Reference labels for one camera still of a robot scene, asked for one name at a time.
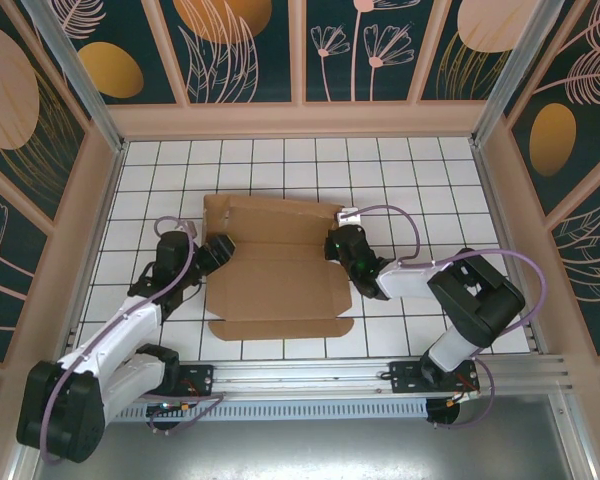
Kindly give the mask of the brown cardboard box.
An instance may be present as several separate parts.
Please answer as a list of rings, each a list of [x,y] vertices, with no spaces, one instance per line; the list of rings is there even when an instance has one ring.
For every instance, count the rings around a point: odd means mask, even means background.
[[[349,278],[324,254],[339,205],[233,194],[208,194],[203,205],[205,237],[225,234],[235,245],[206,280],[217,338],[339,338],[351,331]]]

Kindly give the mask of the grey metal sheet panel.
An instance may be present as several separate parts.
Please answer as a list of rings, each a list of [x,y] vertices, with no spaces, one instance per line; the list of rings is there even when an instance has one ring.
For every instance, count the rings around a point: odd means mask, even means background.
[[[471,430],[423,421],[204,422],[173,437],[108,429],[85,462],[39,464],[34,480],[572,480],[535,421]]]

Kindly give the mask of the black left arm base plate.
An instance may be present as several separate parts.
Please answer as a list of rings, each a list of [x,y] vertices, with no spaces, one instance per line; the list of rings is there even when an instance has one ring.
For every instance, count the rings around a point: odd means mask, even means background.
[[[210,364],[167,366],[161,384],[142,397],[207,397],[212,394],[214,367]]]

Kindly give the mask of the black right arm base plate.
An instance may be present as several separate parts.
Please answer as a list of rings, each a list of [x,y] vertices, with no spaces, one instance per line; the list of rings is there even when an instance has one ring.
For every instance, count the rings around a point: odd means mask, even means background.
[[[451,395],[480,389],[476,365],[471,360],[463,361],[451,372],[421,361],[395,361],[383,375],[393,393]]]

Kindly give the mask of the aluminium mounting rail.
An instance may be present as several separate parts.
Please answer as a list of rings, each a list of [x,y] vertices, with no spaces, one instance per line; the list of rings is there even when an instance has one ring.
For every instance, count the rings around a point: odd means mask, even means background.
[[[214,367],[212,394],[227,393],[232,398],[317,398],[363,397],[387,395],[390,382],[383,375],[395,361],[418,361],[414,358],[378,358],[344,360],[265,360],[228,361]],[[570,390],[572,382],[563,360],[552,355],[486,355],[471,360],[476,365],[480,390],[488,393],[493,384],[498,395],[549,394]],[[167,366],[201,363],[172,361]],[[123,362],[106,380],[105,387],[116,379],[135,385],[153,386],[158,373],[166,367],[149,354],[136,355]],[[442,397],[446,394],[397,393],[412,397]]]

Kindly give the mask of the aluminium corner post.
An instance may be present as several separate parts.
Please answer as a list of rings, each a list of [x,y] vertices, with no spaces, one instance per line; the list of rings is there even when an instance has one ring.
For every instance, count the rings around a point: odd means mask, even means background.
[[[535,6],[473,129],[470,141],[473,150],[479,150],[489,139],[516,88],[530,70],[560,14],[564,1],[539,0]]]
[[[22,3],[108,145],[114,152],[119,153],[123,147],[123,137],[79,59],[76,49],[63,32],[52,7],[47,0],[22,0]]]

